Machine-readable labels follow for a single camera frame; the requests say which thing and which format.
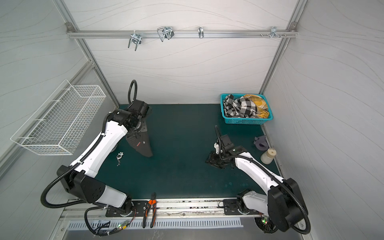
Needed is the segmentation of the grey pinstriped long sleeve shirt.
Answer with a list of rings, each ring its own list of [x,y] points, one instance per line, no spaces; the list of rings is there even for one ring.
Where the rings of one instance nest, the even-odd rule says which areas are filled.
[[[153,156],[146,119],[142,119],[136,128],[129,130],[126,140],[142,156],[147,158]]]

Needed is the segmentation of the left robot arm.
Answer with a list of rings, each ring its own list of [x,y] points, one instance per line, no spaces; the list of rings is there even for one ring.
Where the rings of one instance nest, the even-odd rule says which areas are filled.
[[[123,138],[142,156],[147,158],[153,156],[146,123],[149,109],[149,105],[145,102],[134,100],[124,110],[117,109],[107,114],[102,130],[92,144],[71,165],[61,166],[58,169],[57,178],[41,194],[41,204],[46,208],[58,209],[89,203],[101,207],[113,207],[123,215],[129,214],[132,210],[131,198],[96,180],[95,177],[103,162]],[[48,192],[57,183],[62,183],[66,192],[78,200],[65,204],[49,203]]]

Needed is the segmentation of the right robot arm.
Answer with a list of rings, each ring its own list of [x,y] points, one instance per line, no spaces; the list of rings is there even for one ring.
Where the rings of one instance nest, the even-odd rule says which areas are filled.
[[[284,179],[268,170],[245,148],[235,146],[228,135],[217,133],[214,148],[206,160],[209,165],[218,169],[236,167],[264,191],[263,195],[253,190],[238,194],[236,206],[240,214],[258,212],[260,217],[255,222],[266,234],[289,229],[302,235],[311,232],[309,212],[295,180]]]

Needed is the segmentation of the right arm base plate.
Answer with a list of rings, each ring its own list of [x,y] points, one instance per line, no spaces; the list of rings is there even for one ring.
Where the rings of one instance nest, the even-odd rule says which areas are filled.
[[[250,210],[239,199],[224,199],[219,207],[224,209],[225,215],[248,215]]]

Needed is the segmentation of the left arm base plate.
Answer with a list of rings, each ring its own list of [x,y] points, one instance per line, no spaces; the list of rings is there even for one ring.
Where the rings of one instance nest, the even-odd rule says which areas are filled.
[[[134,200],[131,202],[130,208],[128,208],[128,212],[123,211],[122,209],[118,209],[115,207],[108,207],[105,216],[109,218],[125,218],[125,217],[143,217],[145,215],[145,210],[147,206],[146,200]]]

